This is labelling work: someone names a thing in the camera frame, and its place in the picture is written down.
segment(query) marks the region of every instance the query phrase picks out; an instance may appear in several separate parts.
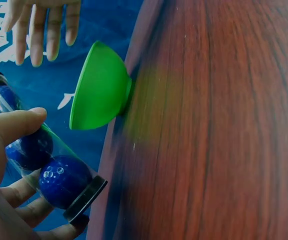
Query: blue backdrop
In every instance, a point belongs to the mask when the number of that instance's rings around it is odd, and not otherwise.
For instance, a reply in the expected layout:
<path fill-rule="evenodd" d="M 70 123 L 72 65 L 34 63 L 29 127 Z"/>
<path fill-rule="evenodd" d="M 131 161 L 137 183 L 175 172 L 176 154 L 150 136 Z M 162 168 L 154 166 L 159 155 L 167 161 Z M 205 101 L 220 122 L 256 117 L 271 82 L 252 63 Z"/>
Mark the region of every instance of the blue backdrop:
<path fill-rule="evenodd" d="M 22 101 L 29 107 L 46 108 L 47 125 L 95 170 L 99 167 L 106 126 L 89 131 L 70 130 L 72 99 L 59 110 L 58 106 L 64 93 L 74 93 L 86 55 L 96 40 L 107 44 L 125 58 L 142 1 L 83 0 L 77 40 L 72 47 L 66 46 L 63 25 L 57 60 L 48 62 L 44 57 L 39 68 L 32 67 L 29 57 L 22 66 L 16 66 L 12 61 L 0 63 L 0 72 L 4 73 Z M 12 33 L 8 33 L 6 37 L 9 43 L 0 47 L 0 52 L 13 44 Z M 7 186 L 19 178 L 19 174 L 8 167 L 2 186 Z M 45 231 L 65 223 L 61 213 L 53 211 L 36 229 Z M 85 234 L 78 239 L 85 239 Z"/>

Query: fingers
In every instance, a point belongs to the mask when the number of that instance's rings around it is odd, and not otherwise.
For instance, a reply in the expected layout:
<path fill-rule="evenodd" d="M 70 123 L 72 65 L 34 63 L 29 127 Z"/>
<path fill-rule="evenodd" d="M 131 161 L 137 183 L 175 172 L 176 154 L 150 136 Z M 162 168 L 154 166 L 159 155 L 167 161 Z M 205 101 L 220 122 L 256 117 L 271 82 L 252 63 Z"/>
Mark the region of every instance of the fingers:
<path fill-rule="evenodd" d="M 63 8 L 53 7 L 49 10 L 47 21 L 46 53 L 49 61 L 54 61 L 60 50 L 61 24 Z"/>
<path fill-rule="evenodd" d="M 4 30 L 9 32 L 20 18 L 25 0 L 8 0 L 8 12 L 5 14 Z"/>
<path fill-rule="evenodd" d="M 23 11 L 16 23 L 16 38 L 15 38 L 15 52 L 16 64 L 21 65 L 25 58 L 26 51 L 26 36 L 28 34 L 30 17 L 32 13 L 32 5 L 24 5 Z"/>
<path fill-rule="evenodd" d="M 0 192 L 13 208 L 17 208 L 32 197 L 36 190 L 21 178 L 9 186 L 0 187 Z"/>
<path fill-rule="evenodd" d="M 25 207 L 17 208 L 16 212 L 31 228 L 35 228 L 52 210 L 53 207 L 43 197 L 39 197 Z"/>
<path fill-rule="evenodd" d="M 68 4 L 66 8 L 66 36 L 68 46 L 72 46 L 78 36 L 81 2 Z"/>
<path fill-rule="evenodd" d="M 74 225 L 66 224 L 51 231 L 38 232 L 37 234 L 41 240 L 74 240 L 84 231 L 88 222 L 89 218 L 82 215 Z"/>
<path fill-rule="evenodd" d="M 29 111 L 16 110 L 0 113 L 0 137 L 4 146 L 15 140 L 35 133 L 47 116 L 46 110 L 41 107 Z"/>
<path fill-rule="evenodd" d="M 34 67 L 39 67 L 43 61 L 44 30 L 47 8 L 33 5 L 30 19 L 30 60 Z"/>

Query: golf ball dimples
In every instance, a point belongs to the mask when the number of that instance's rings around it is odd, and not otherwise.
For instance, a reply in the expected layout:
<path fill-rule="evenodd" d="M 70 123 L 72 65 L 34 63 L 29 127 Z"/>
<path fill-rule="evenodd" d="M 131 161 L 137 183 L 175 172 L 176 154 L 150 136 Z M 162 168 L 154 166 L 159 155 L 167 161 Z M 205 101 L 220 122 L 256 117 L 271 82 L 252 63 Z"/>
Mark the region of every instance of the golf ball dimples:
<path fill-rule="evenodd" d="M 91 181 L 91 172 L 83 161 L 58 155 L 40 171 L 39 189 L 52 206 L 67 209 Z"/>
<path fill-rule="evenodd" d="M 0 113 L 4 112 L 4 109 L 7 109 L 7 111 L 14 111 L 20 110 L 21 108 L 22 107 L 19 97 L 16 96 L 16 94 L 9 88 L 9 86 L 0 86 Z"/>
<path fill-rule="evenodd" d="M 53 152 L 53 139 L 44 128 L 35 133 L 21 137 L 5 148 L 8 159 L 21 168 L 34 171 L 47 164 Z"/>

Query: reddish-brown wood grain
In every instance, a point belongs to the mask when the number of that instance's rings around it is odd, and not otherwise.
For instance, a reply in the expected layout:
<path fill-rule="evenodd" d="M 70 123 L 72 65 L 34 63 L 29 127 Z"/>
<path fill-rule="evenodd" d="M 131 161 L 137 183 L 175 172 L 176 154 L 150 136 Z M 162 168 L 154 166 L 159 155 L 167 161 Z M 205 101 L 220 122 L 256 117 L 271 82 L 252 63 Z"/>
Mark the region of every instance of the reddish-brown wood grain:
<path fill-rule="evenodd" d="M 288 240 L 288 0 L 165 1 L 141 52 L 88 238 Z"/>

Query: hand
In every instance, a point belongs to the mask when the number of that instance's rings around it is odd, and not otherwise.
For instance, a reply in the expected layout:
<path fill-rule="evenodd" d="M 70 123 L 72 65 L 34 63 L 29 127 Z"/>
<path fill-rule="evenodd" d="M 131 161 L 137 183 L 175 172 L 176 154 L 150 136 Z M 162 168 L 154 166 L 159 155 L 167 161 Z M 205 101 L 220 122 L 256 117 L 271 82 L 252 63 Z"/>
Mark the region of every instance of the hand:
<path fill-rule="evenodd" d="M 74 44 L 79 29 L 81 0 L 7 0 L 8 12 L 4 29 L 8 32 L 15 27 L 16 64 L 21 65 L 26 51 L 26 36 L 29 29 L 30 59 L 34 67 L 43 60 L 44 30 L 47 10 L 46 53 L 49 61 L 54 61 L 60 49 L 63 6 L 66 8 L 66 36 L 68 46 Z"/>
<path fill-rule="evenodd" d="M 37 131 L 46 115 L 44 108 L 0 114 L 0 184 L 7 163 L 5 146 Z M 83 232 L 88 223 L 86 216 L 75 225 L 67 224 L 46 232 L 33 231 L 53 210 L 42 197 L 19 207 L 34 194 L 35 190 L 23 178 L 0 188 L 0 240 L 73 240 Z"/>

